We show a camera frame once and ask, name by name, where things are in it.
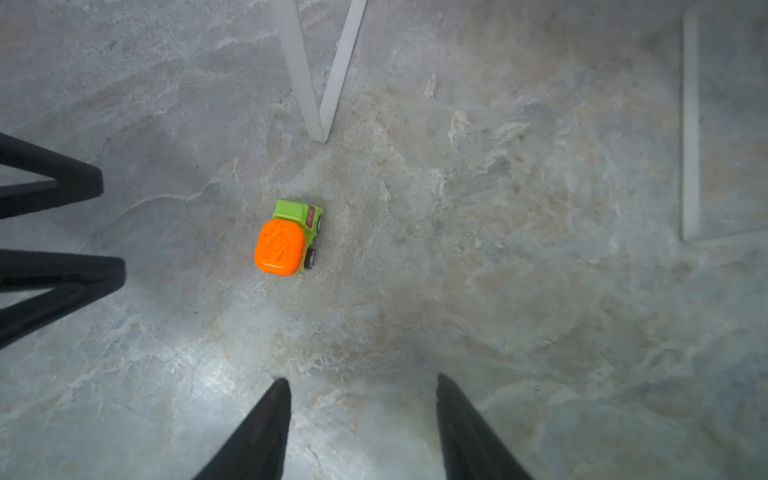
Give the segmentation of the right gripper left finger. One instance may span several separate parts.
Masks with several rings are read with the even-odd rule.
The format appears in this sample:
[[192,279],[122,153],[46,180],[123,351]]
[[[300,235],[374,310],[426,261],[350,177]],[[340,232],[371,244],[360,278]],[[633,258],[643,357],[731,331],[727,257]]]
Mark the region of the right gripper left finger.
[[276,379],[196,480],[280,480],[291,418],[291,390]]

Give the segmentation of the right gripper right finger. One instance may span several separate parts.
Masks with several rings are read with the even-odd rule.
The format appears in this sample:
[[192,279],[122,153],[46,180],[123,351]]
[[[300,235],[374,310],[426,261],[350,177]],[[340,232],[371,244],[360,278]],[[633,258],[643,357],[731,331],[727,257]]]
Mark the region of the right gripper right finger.
[[437,424],[448,480],[533,479],[456,382],[444,373],[438,375],[436,397]]

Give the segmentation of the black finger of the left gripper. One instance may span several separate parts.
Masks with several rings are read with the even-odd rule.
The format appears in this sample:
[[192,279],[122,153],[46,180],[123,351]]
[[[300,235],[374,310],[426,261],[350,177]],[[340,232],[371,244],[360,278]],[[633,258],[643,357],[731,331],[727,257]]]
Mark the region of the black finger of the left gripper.
[[2,186],[2,219],[91,200],[104,193],[99,168],[6,134],[1,134],[1,164],[46,177]]
[[1,291],[41,293],[1,309],[1,346],[112,294],[125,281],[121,258],[3,250]]

